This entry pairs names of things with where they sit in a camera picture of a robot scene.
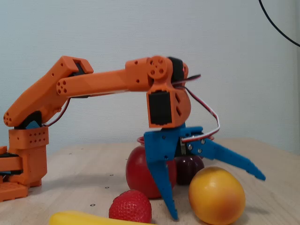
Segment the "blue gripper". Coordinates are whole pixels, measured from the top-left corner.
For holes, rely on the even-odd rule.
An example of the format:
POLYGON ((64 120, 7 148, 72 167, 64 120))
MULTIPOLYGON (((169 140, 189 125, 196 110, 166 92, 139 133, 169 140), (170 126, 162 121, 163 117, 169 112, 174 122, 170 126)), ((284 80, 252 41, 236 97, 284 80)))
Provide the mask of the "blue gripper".
POLYGON ((266 180, 265 175, 248 158, 206 138, 200 141, 183 143, 182 139, 201 135, 201 126, 186 127, 185 124, 175 128, 163 128, 145 132, 143 135, 148 169, 154 179, 161 197, 174 220, 178 212, 173 200, 173 188, 169 180, 168 166, 165 161, 176 157, 199 155, 210 160, 218 160, 245 170, 259 180, 266 180))

